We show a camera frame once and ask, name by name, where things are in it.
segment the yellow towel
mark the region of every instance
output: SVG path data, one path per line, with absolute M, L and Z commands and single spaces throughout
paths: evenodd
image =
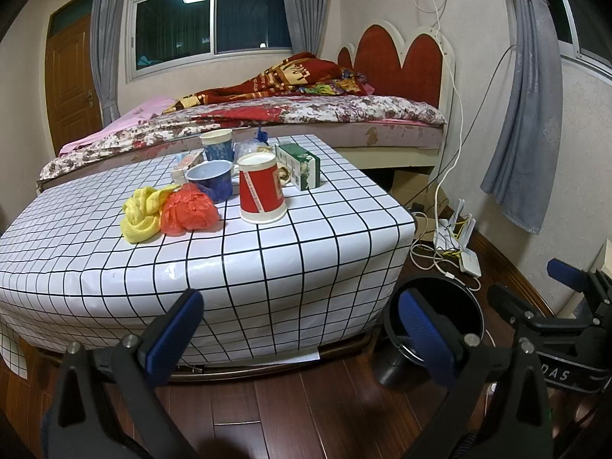
M 120 222 L 121 232 L 130 243 L 144 242 L 159 231 L 161 207 L 179 185 L 168 185 L 161 190 L 144 187 L 134 192 L 123 204 L 125 217 Z

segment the blue mug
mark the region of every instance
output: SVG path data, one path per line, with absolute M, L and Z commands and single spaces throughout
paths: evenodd
M 234 160 L 231 129 L 217 129 L 200 134 L 207 160 Z
M 187 181 L 198 185 L 213 203 L 225 202 L 232 195 L 232 168 L 229 160 L 202 162 L 187 171 Z

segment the white grid tablecloth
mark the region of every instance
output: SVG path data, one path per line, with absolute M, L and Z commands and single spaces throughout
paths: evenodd
M 115 345 L 191 287 L 205 313 L 187 364 L 290 354 L 368 329 L 406 259 L 413 219 L 316 136 L 275 142 L 319 156 L 322 175 L 314 190 L 285 187 L 288 214 L 269 225 L 243 221 L 233 196 L 212 230 L 129 244 L 121 206 L 137 188 L 169 184 L 175 155 L 45 191 L 0 237 L 3 323 L 54 351 L 73 340 Z

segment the small box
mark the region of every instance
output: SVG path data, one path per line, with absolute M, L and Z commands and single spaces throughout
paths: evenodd
M 321 160 L 297 143 L 276 146 L 278 161 L 291 173 L 291 182 L 300 191 L 321 185 Z
M 172 169 L 172 181 L 175 185 L 184 185 L 187 183 L 186 174 L 189 169 L 204 162 L 202 151 L 198 153 L 188 153 L 183 159 Z

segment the paper cup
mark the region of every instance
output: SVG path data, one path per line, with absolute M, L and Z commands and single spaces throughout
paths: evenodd
M 211 160 L 192 167 L 186 173 L 189 182 L 200 185 L 213 203 L 225 202 L 232 195 L 231 172 L 228 160 Z
M 232 150 L 232 130 L 218 129 L 200 134 L 200 141 L 204 145 L 204 152 L 208 160 L 234 160 Z
M 238 160 L 240 169 L 240 215 L 247 223 L 266 224 L 287 213 L 278 179 L 276 155 L 249 153 Z

